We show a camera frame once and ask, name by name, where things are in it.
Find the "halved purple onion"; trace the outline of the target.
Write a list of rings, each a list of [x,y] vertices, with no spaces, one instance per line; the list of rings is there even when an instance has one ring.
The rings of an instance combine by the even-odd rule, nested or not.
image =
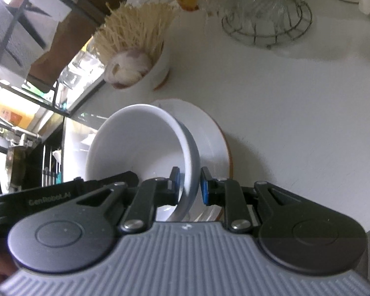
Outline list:
[[[138,49],[114,55],[105,66],[103,79],[114,88],[128,88],[140,81],[152,68],[152,61]]]

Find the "white drip tray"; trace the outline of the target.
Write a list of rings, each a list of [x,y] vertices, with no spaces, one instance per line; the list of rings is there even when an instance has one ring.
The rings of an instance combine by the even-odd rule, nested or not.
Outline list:
[[[86,89],[101,77],[104,70],[105,66],[95,54],[91,37],[60,73],[56,106],[69,110]]]

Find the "chrome sink faucet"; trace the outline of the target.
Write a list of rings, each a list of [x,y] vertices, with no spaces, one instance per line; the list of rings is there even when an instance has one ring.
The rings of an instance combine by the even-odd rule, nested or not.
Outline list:
[[[8,143],[3,192],[18,192],[26,174],[26,158],[41,142],[41,137],[18,126],[11,129],[0,127],[0,136]]]

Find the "yellow detergent bottle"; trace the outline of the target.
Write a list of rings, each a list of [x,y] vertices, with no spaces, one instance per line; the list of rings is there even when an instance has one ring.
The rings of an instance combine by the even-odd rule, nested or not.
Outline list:
[[[6,90],[0,93],[0,117],[13,126],[27,129],[39,108],[40,105]]]

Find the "blue plastic bowl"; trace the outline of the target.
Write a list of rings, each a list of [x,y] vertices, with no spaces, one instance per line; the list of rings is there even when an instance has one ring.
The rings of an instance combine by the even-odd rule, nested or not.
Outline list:
[[[87,180],[101,180],[132,171],[141,182],[167,178],[180,169],[180,197],[176,206],[165,204],[158,221],[183,221],[198,191],[200,155],[188,128],[164,109],[134,104],[111,115],[98,129],[89,148]]]

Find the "white leaf-print plate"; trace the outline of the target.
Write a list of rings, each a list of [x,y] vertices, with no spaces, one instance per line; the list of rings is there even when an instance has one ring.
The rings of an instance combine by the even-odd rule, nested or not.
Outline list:
[[[219,125],[202,109],[180,99],[156,100],[153,105],[164,109],[183,123],[194,138],[200,156],[200,166],[207,167],[214,178],[231,178],[233,162],[225,136]],[[205,206],[198,191],[184,222],[217,221],[222,208]]]

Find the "white bowl with vegetables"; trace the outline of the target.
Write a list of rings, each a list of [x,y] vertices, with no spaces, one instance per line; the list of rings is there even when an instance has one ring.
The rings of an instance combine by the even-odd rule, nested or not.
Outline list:
[[[161,48],[159,58],[154,64],[152,64],[151,70],[133,86],[117,90],[127,93],[151,93],[158,89],[165,82],[169,71],[170,47],[164,43]]]

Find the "black dish rack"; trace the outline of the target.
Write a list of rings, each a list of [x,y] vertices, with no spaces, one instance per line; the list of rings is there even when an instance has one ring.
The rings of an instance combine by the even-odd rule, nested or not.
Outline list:
[[[50,50],[58,25],[76,1],[0,0],[0,86],[62,116],[70,116],[75,106],[56,106],[58,82],[44,93],[28,75],[32,64]]]

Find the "wooden cutting board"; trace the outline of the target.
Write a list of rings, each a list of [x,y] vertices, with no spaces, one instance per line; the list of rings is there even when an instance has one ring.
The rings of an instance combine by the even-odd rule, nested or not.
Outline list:
[[[58,25],[50,50],[32,64],[28,81],[46,93],[60,73],[104,22],[109,8],[126,0],[77,0]]]

